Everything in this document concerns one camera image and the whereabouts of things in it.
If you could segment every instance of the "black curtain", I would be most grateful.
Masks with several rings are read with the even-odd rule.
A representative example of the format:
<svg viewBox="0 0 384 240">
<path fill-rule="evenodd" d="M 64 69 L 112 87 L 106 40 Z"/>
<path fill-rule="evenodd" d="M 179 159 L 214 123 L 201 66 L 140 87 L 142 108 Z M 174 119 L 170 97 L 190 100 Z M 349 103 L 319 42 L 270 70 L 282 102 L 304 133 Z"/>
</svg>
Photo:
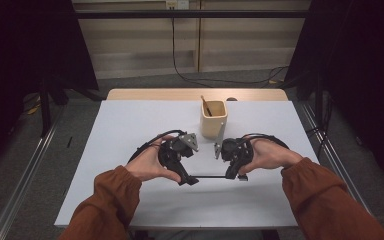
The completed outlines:
<svg viewBox="0 0 384 240">
<path fill-rule="evenodd" d="M 61 13 L 70 0 L 0 0 L 0 144 L 43 79 L 98 89 L 78 20 Z"/>
<path fill-rule="evenodd" d="M 285 81 L 304 71 L 308 98 L 316 74 L 384 170 L 384 0 L 313 0 Z"/>
</svg>

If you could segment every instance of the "wooden table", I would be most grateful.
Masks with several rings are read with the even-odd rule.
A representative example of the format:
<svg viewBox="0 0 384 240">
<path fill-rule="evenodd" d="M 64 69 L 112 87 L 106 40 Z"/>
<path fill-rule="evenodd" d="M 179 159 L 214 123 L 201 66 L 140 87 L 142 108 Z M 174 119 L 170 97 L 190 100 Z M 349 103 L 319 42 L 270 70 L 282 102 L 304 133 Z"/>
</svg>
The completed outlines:
<svg viewBox="0 0 384 240">
<path fill-rule="evenodd" d="M 287 101 L 281 89 L 251 88 L 152 88 L 152 89 L 113 89 L 107 100 L 227 100 L 238 101 Z"/>
</svg>

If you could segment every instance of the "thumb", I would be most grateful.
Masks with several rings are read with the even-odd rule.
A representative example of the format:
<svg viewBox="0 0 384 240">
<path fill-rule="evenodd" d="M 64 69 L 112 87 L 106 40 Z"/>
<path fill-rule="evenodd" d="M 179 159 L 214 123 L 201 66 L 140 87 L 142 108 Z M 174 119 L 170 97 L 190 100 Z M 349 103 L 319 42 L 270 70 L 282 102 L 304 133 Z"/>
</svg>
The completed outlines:
<svg viewBox="0 0 384 240">
<path fill-rule="evenodd" d="M 179 183 L 182 180 L 182 178 L 179 176 L 179 174 L 177 174 L 173 171 L 167 170 L 167 169 L 163 170 L 162 176 L 165 178 L 168 178 L 170 180 L 173 180 L 177 183 Z"/>
<path fill-rule="evenodd" d="M 253 164 L 253 162 L 250 162 L 247 165 L 242 166 L 241 168 L 239 168 L 238 174 L 244 175 L 251 172 L 252 170 L 256 169 L 254 165 L 255 164 Z"/>
</svg>

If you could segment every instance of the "pencil holder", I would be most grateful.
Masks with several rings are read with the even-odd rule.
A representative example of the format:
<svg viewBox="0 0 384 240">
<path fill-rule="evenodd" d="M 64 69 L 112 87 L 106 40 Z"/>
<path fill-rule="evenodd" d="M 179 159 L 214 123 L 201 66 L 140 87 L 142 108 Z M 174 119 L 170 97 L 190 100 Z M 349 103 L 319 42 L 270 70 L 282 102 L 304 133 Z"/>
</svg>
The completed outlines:
<svg viewBox="0 0 384 240">
<path fill-rule="evenodd" d="M 206 103 L 207 106 L 201 104 L 200 131 L 205 138 L 215 139 L 221 124 L 227 123 L 227 108 L 223 101 L 207 101 Z"/>
</svg>

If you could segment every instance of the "white wall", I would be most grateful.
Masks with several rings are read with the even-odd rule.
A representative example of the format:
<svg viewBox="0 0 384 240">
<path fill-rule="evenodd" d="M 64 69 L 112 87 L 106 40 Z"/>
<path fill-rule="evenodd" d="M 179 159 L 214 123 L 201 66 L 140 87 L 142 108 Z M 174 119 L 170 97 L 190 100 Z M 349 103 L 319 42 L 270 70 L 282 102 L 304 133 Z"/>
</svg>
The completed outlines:
<svg viewBox="0 0 384 240">
<path fill-rule="evenodd" d="M 165 1 L 149 0 L 73 0 L 73 4 L 76 10 L 165 9 Z M 309 4 L 309 0 L 194 0 L 190 1 L 190 9 L 306 10 Z M 98 79 L 174 73 L 170 19 L 80 19 L 79 22 Z M 194 72 L 289 65 L 303 22 L 303 19 L 175 19 L 178 69 Z"/>
</svg>

